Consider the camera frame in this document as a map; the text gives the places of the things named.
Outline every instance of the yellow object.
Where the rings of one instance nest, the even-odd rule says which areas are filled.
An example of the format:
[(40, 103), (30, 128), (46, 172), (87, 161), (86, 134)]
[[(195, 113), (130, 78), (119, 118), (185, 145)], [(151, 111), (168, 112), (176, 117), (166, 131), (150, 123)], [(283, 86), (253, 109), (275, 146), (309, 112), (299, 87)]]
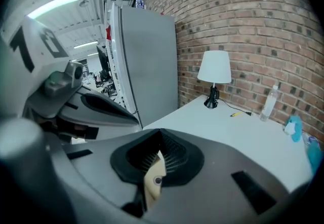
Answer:
[(230, 117), (235, 117), (235, 116), (237, 116), (239, 114), (241, 114), (241, 113), (233, 113)]

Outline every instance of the blue cloth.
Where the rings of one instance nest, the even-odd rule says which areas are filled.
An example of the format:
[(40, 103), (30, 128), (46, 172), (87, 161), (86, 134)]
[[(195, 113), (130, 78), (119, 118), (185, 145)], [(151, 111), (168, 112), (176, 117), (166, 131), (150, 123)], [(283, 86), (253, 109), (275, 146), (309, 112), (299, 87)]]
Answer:
[(303, 131), (303, 123), (299, 116), (290, 116), (286, 122), (286, 126), (288, 123), (295, 123), (295, 133), (292, 134), (292, 139), (294, 142), (298, 142), (302, 136)]
[(312, 172), (315, 174), (316, 170), (318, 169), (324, 153), (320, 150), (319, 144), (317, 140), (312, 140), (310, 142), (310, 146), (307, 152), (308, 159), (310, 162), (310, 165), (312, 167)]

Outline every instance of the desk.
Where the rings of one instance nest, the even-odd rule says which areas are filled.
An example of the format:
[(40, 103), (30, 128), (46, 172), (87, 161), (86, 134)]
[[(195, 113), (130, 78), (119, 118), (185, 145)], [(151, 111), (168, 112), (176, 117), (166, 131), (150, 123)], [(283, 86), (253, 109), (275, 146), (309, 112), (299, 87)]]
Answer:
[(196, 98), (144, 130), (167, 128), (229, 145), (276, 176), (289, 192), (311, 179), (302, 139), (294, 143), (281, 124), (262, 122), (256, 114), (230, 117), (239, 111), (221, 100), (217, 108), (208, 109), (204, 106), (206, 98)]

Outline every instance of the black lamp base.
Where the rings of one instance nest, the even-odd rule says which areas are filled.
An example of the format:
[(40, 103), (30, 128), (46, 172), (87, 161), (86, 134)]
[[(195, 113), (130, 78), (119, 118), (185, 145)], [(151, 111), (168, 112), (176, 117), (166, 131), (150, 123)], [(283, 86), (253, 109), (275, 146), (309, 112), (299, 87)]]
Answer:
[(204, 102), (204, 105), (207, 108), (216, 108), (218, 104), (219, 99), (219, 91), (217, 90), (217, 87), (211, 86), (211, 93), (208, 96), (207, 100)]

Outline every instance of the ceiling light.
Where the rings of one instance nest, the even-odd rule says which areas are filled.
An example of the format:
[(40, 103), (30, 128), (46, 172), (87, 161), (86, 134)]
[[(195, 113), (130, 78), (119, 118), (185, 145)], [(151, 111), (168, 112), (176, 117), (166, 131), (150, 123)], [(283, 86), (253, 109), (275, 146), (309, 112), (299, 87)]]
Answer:
[(85, 47), (85, 46), (92, 45), (92, 44), (97, 44), (97, 43), (98, 43), (98, 41), (93, 41), (93, 42), (89, 42), (89, 43), (85, 43), (85, 44), (76, 46), (74, 48), (81, 48), (81, 47)]
[(46, 13), (47, 11), (50, 11), (52, 9), (55, 9), (56, 7), (62, 6), (67, 3), (72, 3), (78, 0), (53, 0), (49, 3), (46, 3), (45, 5), (39, 7), (38, 9), (34, 10), (33, 12), (28, 14), (29, 18), (35, 19), (38, 16)]
[(90, 54), (88, 56), (94, 56), (94, 55), (98, 55), (98, 53), (93, 53), (93, 54)]

